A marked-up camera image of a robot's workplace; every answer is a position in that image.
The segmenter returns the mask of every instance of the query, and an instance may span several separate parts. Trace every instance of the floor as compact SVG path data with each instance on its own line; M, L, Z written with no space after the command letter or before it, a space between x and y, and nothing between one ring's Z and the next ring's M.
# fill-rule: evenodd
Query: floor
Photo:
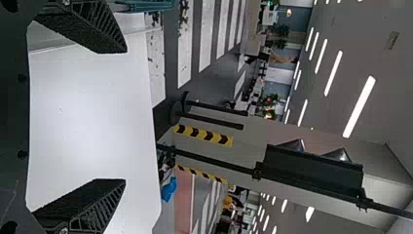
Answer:
M156 139L170 128L169 110L184 91L192 92L192 98L212 104L235 99L237 82L250 70L244 65L243 57L240 62L239 55L246 39L245 30L241 31L246 25L244 19L241 20L245 16L246 1L181 0L179 8L163 13L165 98L162 101L164 93L159 88L162 82L151 81L157 84L154 90L161 92L156 95L156 101L152 101L153 104L159 102L153 109ZM162 71L151 77L163 79ZM243 89L248 79L246 75L237 90Z

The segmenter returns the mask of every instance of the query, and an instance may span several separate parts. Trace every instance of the ceiling light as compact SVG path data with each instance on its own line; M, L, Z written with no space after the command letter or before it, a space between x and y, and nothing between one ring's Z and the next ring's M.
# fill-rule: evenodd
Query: ceiling light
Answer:
M286 199L282 202L282 213L285 211L287 202L288 202L288 200L286 200Z
M308 100L304 100L304 105L303 105L303 109L301 110L301 114L300 114L300 118L298 119L298 124L297 126L300 127L301 123L303 122L303 118L304 118L304 114L306 113L306 109L307 109L307 104L308 104Z
M285 115L285 119L284 119L285 124L286 124L286 122L288 122L288 117L289 117L289 109L288 109L288 111L286 112L286 115Z
M337 58L336 58L336 60L334 62L334 65L333 65L333 69L331 70L330 78L328 78L327 85L325 86L325 90L324 90L324 96L325 97L327 97L328 93L330 92L331 84L334 81L334 77L337 73L337 69L338 69L338 66L340 65L342 56L343 56L343 52L339 51L338 54L337 54Z
M349 123L347 123L346 129L344 130L343 137L348 138L352 134L353 129L355 128L355 125L357 123L358 117L361 114L362 109L365 106L365 103L367 102L368 97L371 94L371 91L373 90L374 85L376 84L376 79L374 77L369 76L367 79L367 82L364 85L364 88L362 89L361 95L358 98L357 104L355 109L353 110L352 116L349 119Z
M288 105L289 105L289 96L286 98L286 104L285 104L284 112L285 112L286 109L288 108Z
M265 209L262 210L261 217L259 218L259 222L262 222L262 218L264 218Z
M327 47L327 43L328 43L327 39L325 39L324 43L322 43L321 52L319 54L319 60L317 61L317 65L316 65L316 74L319 73L319 66L321 65L322 58L324 57L325 47Z
M309 207L306 211L306 220L307 222L310 221L311 216L313 215L314 212L314 208L313 207Z
M314 50L316 49L318 40L319 40L319 33L317 32L316 37L314 38L313 48L311 49L309 60L313 59Z
M265 231L265 229L267 229L267 225L268 225L269 220L270 220L270 216L267 215L267 217L265 218L264 227L262 228L262 231Z
M294 72L294 76L292 77L294 80L297 77L297 72L298 72L298 68L300 67L300 61L298 61L297 63L297 67L295 67L295 72Z
M295 86L294 86L294 90L296 91L298 88L298 83L300 83L300 78L301 78L301 70L298 71L298 77L297 80L295 81Z
M311 42L311 39L312 39L312 37L313 37L313 32L314 32L314 28L312 27L312 28L310 29L309 39L308 39L308 41L307 41L306 52L309 51L310 42Z

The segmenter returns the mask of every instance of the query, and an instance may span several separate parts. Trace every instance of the yellow and black warning stripe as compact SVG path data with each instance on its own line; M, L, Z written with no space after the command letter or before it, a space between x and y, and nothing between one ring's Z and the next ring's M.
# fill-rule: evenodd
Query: yellow and black warning stripe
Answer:
M191 173L192 175L195 175L195 176L202 176L204 178L207 178L207 179L210 179L210 180L215 180L217 182L224 183L224 184L227 183L227 179L222 178L222 177L218 177L218 176L215 176L215 175L203 173L203 172L200 172L200 171L195 170L195 169L190 169L190 168L183 167L181 165L176 165L176 167L179 170L181 170L182 172Z
M197 129L189 125L175 125L172 130L176 134L181 134L186 137L193 137L200 140L205 140L211 143L232 147L234 144L233 136L225 136L218 133L213 133L207 130Z

